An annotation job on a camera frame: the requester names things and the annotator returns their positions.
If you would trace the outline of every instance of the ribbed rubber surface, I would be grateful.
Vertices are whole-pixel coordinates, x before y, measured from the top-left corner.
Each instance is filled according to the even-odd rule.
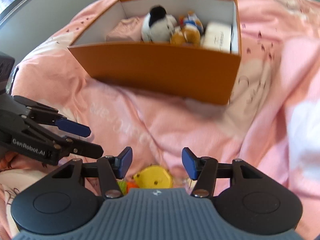
[[[131,189],[107,200],[82,228],[58,236],[22,232],[14,240],[302,240],[290,230],[274,236],[249,234],[226,223],[211,201],[184,189]]]

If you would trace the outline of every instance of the pink blanket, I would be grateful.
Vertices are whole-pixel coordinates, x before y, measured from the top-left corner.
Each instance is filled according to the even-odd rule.
[[[238,0],[242,62],[229,104],[214,106],[114,87],[87,75],[67,46],[113,1],[89,5],[26,56],[13,94],[90,126],[88,140],[102,145],[106,155],[131,146],[128,177],[159,163],[176,179],[185,179],[183,147],[225,163],[242,158],[299,196],[304,212],[297,232],[314,239],[320,233],[320,4]],[[0,173],[3,240],[17,233],[10,216],[12,199],[53,169],[23,156],[11,166]],[[98,193],[95,180],[88,185]],[[218,181],[215,194],[227,186]]]

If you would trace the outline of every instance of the black circular housing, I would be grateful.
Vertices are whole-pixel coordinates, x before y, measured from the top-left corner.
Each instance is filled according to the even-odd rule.
[[[78,183],[70,184],[68,179],[31,186],[17,195],[11,205],[18,228],[41,235],[75,230],[89,222],[98,210],[97,197]]]
[[[234,227],[258,235],[295,228],[302,215],[298,197],[271,179],[244,179],[220,193],[214,206]]]

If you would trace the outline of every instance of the orange box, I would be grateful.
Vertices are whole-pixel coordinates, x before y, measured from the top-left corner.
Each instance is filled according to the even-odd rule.
[[[230,24],[231,52],[169,43],[106,42],[122,19],[148,14],[162,5],[176,19],[194,11],[204,27]],[[88,74],[101,82],[225,105],[241,60],[237,0],[118,0],[68,47]]]

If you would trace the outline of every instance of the plush toy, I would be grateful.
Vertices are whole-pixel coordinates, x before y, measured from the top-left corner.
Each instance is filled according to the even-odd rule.
[[[176,27],[174,33],[171,36],[170,43],[173,45],[184,45],[187,43],[186,38],[184,37],[181,27]]]
[[[155,6],[143,21],[141,36],[143,41],[169,42],[174,27],[178,23],[172,15],[168,15],[162,6]]]
[[[180,17],[181,29],[176,28],[170,39],[171,44],[183,45],[185,43],[200,45],[203,26],[199,18],[192,11],[187,17]]]

